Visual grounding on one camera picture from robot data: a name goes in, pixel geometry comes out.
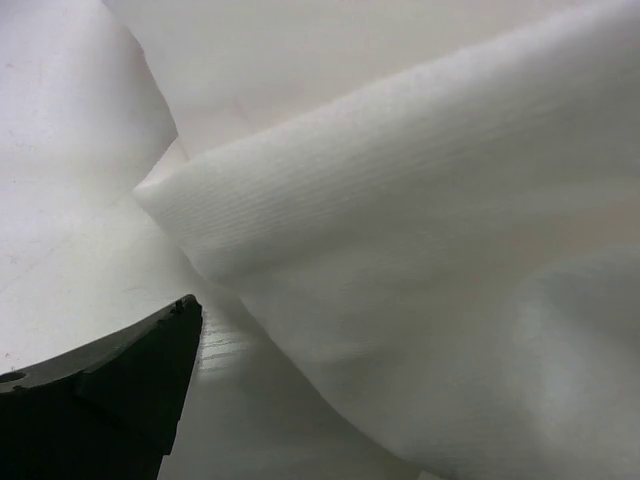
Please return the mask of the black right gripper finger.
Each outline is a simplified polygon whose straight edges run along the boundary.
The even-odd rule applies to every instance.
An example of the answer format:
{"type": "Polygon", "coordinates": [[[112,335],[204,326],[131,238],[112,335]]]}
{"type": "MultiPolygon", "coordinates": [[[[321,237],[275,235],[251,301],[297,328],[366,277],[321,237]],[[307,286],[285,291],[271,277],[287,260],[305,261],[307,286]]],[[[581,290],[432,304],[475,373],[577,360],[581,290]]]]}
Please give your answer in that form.
{"type": "Polygon", "coordinates": [[[1,376],[4,479],[155,479],[172,451],[203,326],[186,295],[1,376]]]}

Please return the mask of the white t shirt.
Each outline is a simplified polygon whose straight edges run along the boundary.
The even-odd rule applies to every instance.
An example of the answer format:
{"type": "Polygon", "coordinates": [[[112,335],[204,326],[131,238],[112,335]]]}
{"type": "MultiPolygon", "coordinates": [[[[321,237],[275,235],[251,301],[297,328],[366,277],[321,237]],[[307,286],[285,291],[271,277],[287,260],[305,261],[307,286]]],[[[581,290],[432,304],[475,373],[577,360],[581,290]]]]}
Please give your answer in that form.
{"type": "Polygon", "coordinates": [[[635,1],[112,1],[137,198],[346,420],[447,479],[639,475],[635,1]]]}

